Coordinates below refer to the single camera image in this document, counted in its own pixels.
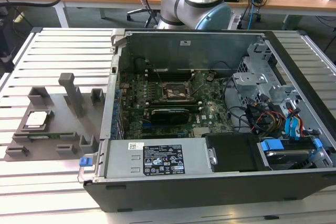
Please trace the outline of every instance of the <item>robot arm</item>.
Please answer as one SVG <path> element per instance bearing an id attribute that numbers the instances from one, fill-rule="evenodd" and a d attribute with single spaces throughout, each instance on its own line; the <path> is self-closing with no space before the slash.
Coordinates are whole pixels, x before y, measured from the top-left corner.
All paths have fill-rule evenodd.
<path id="1" fill-rule="evenodd" d="M 224 0 L 161 0 L 158 29 L 227 29 L 231 10 Z"/>

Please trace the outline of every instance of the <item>gray floor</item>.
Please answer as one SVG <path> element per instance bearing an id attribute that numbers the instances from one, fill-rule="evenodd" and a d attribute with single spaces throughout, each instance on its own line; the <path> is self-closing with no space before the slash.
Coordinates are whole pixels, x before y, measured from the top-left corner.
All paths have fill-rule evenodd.
<path id="1" fill-rule="evenodd" d="M 106 19 L 101 19 L 99 10 L 96 8 L 68 8 L 70 27 L 90 27 L 90 28 L 108 28 L 108 27 L 126 27 L 143 28 L 148 18 L 147 13 L 135 14 L 133 21 L 126 20 L 126 9 L 106 9 Z M 56 12 L 53 8 L 25 8 L 24 13 L 29 21 L 37 27 L 60 27 Z M 262 15 L 259 23 L 253 22 L 252 29 L 280 30 L 284 15 Z M 336 20 L 327 22 L 331 27 L 336 27 Z M 25 30 L 29 33 L 30 27 L 26 24 L 16 25 L 17 29 Z M 243 28 L 247 27 L 247 22 L 243 22 Z M 299 30 L 304 30 L 310 38 L 323 50 L 329 41 L 336 35 L 333 28 L 328 27 L 318 21 L 314 16 L 305 16 L 299 23 Z M 329 47 L 328 57 L 336 60 L 336 40 Z"/>

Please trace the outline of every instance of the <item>power supply label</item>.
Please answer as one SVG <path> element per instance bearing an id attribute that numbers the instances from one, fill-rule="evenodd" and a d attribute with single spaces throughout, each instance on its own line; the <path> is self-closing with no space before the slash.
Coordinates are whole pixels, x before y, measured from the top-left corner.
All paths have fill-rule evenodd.
<path id="1" fill-rule="evenodd" d="M 143 173 L 146 176 L 185 174 L 182 146 L 144 146 Z"/>

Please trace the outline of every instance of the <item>aluminum profile table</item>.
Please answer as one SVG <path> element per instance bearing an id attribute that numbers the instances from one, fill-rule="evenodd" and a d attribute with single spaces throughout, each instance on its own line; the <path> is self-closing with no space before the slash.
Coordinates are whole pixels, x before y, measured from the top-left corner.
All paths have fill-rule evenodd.
<path id="1" fill-rule="evenodd" d="M 15 58 L 14 72 L 0 80 L 0 156 L 29 104 L 26 95 L 32 85 L 64 93 L 58 76 L 73 72 L 81 92 L 93 87 L 106 91 L 111 32 L 45 28 L 29 35 Z M 335 115 L 332 63 L 307 36 L 297 32 L 276 32 L 276 36 Z M 78 160 L 0 162 L 0 222 L 264 223 L 266 216 L 274 219 L 267 223 L 332 223 L 336 218 L 335 186 L 297 201 L 105 213 L 77 182 L 78 169 Z"/>

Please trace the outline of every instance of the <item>motherboard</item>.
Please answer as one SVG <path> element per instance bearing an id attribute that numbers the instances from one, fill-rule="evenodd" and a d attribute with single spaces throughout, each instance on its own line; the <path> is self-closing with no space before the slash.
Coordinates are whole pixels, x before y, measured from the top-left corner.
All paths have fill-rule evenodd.
<path id="1" fill-rule="evenodd" d="M 201 137 L 233 131 L 214 73 L 121 73 L 124 139 Z"/>

